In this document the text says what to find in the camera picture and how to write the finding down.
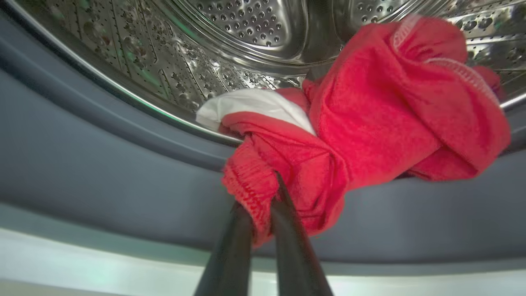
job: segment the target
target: laundry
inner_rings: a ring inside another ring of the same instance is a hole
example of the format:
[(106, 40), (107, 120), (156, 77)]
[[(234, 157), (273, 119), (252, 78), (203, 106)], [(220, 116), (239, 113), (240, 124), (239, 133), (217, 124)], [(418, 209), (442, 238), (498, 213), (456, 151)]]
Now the laundry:
[(410, 15), (363, 27), (327, 75), (302, 89), (236, 91), (205, 103), (198, 121), (244, 136), (223, 184), (252, 216), (255, 245), (271, 235), (276, 171), (315, 235), (336, 223), (349, 190), (403, 172), (443, 181), (486, 169), (510, 130), (498, 76), (466, 60), (454, 25)]

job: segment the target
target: red towel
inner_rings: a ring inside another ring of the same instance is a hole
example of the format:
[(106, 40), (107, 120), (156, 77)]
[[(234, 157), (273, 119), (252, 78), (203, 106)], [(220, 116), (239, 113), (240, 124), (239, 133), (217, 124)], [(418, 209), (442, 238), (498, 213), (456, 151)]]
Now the red towel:
[(329, 73), (303, 92), (280, 90), (317, 137), (253, 112), (222, 124), (245, 136), (228, 160), (227, 190), (251, 214), (255, 244), (270, 235), (270, 202), (284, 178), (309, 235), (331, 227), (346, 191), (409, 171), (427, 180), (471, 178), (509, 144), (499, 78), (469, 68), (462, 33), (437, 18), (363, 27)]

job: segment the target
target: washing machine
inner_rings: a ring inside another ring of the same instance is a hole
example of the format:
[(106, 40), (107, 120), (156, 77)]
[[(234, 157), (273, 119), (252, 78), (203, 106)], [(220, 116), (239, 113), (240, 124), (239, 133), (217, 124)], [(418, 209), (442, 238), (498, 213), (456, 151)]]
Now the washing machine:
[[(526, 293), (526, 1), (0, 3), (2, 295), (192, 295), (242, 141), (195, 111), (300, 87), (361, 26), (412, 13), (456, 25), (468, 64), (500, 75), (511, 144), (472, 180), (348, 192), (312, 246), (335, 295)], [(254, 251), (252, 295), (278, 294), (275, 254), (273, 241)]]

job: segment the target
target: white cloth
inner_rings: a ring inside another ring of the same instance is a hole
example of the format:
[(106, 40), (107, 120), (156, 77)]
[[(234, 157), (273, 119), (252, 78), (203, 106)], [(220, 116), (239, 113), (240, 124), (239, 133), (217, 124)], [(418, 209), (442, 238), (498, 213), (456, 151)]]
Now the white cloth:
[(271, 90), (247, 88), (222, 94), (207, 101), (197, 111), (196, 121), (218, 130), (224, 116), (237, 112), (255, 112), (296, 125), (316, 135), (307, 114), (297, 104)]

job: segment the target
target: red fabric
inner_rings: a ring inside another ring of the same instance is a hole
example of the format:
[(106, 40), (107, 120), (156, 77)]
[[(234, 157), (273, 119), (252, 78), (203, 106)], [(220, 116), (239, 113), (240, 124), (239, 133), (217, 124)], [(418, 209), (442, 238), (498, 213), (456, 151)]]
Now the red fabric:
[(222, 124), (245, 135), (223, 183), (251, 214), (256, 241), (270, 235), (270, 202), (284, 178), (309, 235), (331, 227), (346, 191), (409, 170), (427, 180), (478, 175), (509, 144), (493, 92), (499, 78), (463, 66), (462, 33), (436, 18), (362, 28), (319, 82), (279, 92), (300, 105), (317, 137), (240, 112)]

